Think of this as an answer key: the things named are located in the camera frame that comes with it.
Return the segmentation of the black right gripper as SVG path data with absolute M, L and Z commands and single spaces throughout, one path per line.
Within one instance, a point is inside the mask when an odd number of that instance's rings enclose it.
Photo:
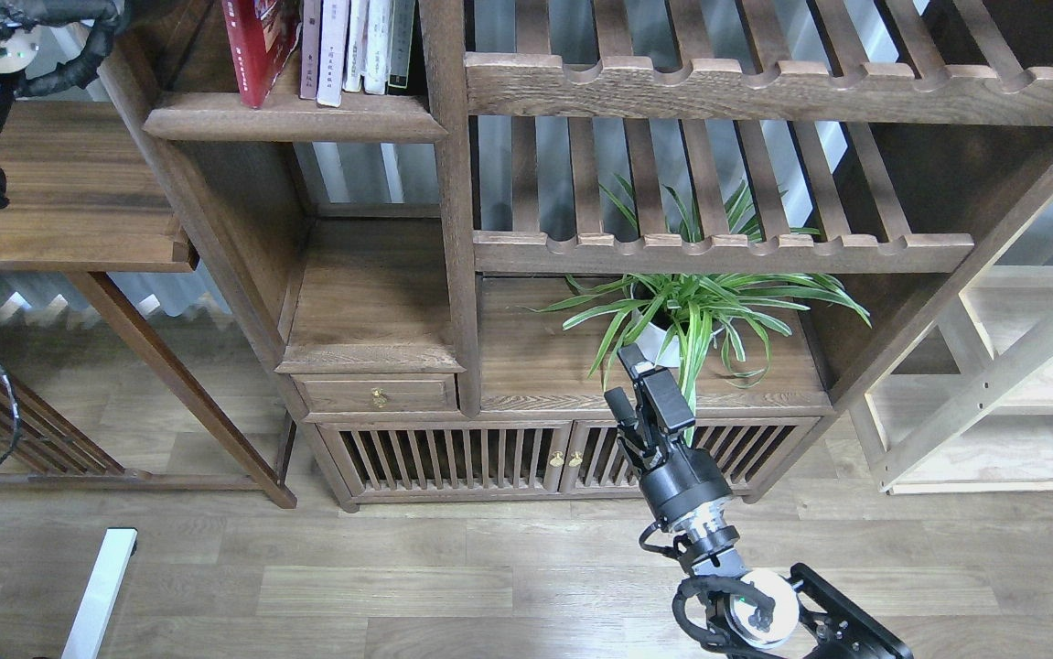
M 603 396 L 617 420 L 619 445 L 639 475 L 640 492 L 657 526 L 673 533 L 688 530 L 694 521 L 714 520 L 734 493 L 709 453 L 686 445 L 686 434 L 691 433 L 696 417 L 676 376 L 648 362 L 635 343 L 617 350 L 617 356 L 636 404 L 622 387 L 605 391 Z

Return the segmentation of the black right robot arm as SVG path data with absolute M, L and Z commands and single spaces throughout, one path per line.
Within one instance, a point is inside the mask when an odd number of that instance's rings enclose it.
M 635 399 L 617 387 L 605 401 L 654 514 L 649 530 L 673 537 L 671 546 L 654 551 L 686 571 L 672 600 L 677 625 L 706 651 L 730 658 L 771 658 L 799 626 L 815 641 L 813 658 L 909 658 L 906 643 L 814 570 L 798 563 L 783 577 L 746 566 L 738 533 L 723 516 L 734 494 L 710 455 L 688 443 L 696 418 L 675 375 L 636 345 L 618 357 Z

